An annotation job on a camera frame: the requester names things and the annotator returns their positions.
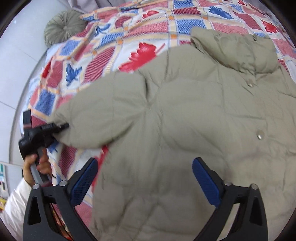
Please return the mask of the person's left hand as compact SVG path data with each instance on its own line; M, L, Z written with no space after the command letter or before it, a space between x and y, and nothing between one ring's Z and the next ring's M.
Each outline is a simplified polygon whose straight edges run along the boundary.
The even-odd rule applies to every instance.
M37 159L36 154L26 156L23 164L23 178L27 182L27 184L29 184L29 186L31 187L33 187L33 185L36 182L34 180L34 177L32 176L30 167L35 163L36 159ZM49 175L50 177L52 176L52 168L49 162L49 157L47 156L46 152L39 159L39 163L36 165L36 170L41 174Z

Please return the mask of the white sleeve forearm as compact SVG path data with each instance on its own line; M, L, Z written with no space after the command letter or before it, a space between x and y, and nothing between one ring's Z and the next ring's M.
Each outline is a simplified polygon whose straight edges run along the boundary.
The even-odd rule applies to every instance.
M31 186L22 178L1 213L1 220L15 240L23 240L23 221L31 190Z

